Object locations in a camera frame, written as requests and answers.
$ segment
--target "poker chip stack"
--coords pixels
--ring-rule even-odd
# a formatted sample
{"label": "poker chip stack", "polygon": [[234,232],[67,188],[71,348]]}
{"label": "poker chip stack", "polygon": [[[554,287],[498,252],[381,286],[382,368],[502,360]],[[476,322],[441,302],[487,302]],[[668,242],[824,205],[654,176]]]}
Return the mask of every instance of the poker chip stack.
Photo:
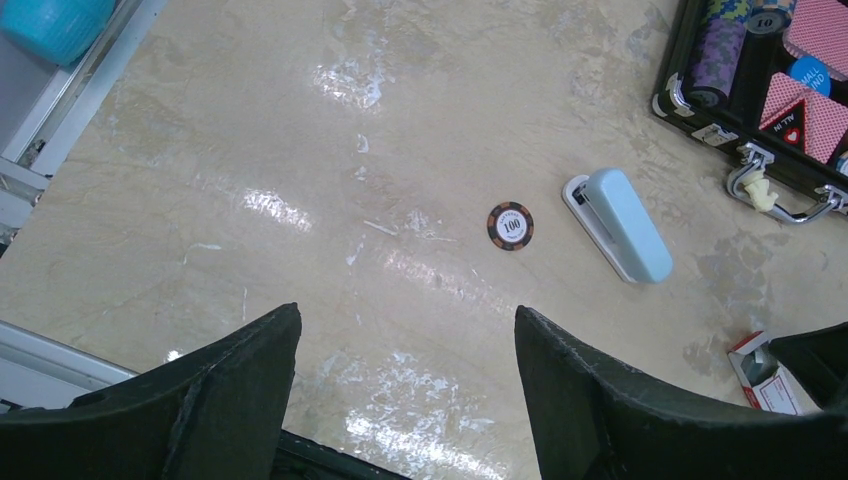
{"label": "poker chip stack", "polygon": [[704,107],[727,103],[750,15],[751,0],[707,2],[689,70],[687,98]]}

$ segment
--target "red and white box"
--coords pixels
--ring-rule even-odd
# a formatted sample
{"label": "red and white box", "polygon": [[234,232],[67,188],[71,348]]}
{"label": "red and white box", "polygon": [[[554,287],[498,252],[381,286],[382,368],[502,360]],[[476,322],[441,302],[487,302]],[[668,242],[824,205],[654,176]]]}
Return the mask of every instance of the red and white box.
{"label": "red and white box", "polygon": [[727,353],[730,364],[733,365],[733,370],[742,383],[742,390],[752,407],[775,413],[802,415],[801,405],[789,385],[788,373],[776,360],[771,359],[774,362],[772,368],[763,369],[763,375],[754,380],[756,384],[751,383],[752,380],[748,378],[743,368],[743,363],[750,365],[750,362],[765,360],[755,359],[755,355],[757,357],[768,355],[763,350],[757,352],[757,349],[768,345],[769,340],[771,339],[764,331],[752,333]]}

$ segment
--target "floor stain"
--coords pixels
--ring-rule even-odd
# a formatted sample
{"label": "floor stain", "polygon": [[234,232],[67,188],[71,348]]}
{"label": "floor stain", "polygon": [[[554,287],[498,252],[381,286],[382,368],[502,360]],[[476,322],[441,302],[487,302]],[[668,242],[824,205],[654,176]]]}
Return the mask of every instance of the floor stain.
{"label": "floor stain", "polygon": [[726,352],[739,339],[769,324],[774,301],[771,281],[763,267],[774,257],[774,248],[789,243],[785,233],[755,236],[739,231],[720,239],[714,251],[698,256],[702,282],[722,305],[726,316],[717,319],[721,333],[683,349],[683,358],[701,375],[731,376]]}

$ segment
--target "cardboard box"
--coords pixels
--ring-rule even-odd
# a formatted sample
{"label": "cardboard box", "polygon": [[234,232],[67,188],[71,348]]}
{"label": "cardboard box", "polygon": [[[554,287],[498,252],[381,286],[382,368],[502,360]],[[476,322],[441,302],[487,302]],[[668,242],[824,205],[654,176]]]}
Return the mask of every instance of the cardboard box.
{"label": "cardboard box", "polygon": [[786,369],[768,354],[769,340],[766,332],[754,332],[736,344],[727,357],[752,407],[801,415],[801,406],[792,393]]}

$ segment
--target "light blue stapler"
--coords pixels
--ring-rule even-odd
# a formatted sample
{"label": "light blue stapler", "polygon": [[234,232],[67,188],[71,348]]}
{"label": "light blue stapler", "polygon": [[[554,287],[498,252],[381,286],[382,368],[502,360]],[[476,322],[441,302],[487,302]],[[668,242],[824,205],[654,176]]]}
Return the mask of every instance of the light blue stapler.
{"label": "light blue stapler", "polygon": [[671,254],[624,172],[579,175],[562,189],[562,199],[622,280],[660,283],[671,273]]}

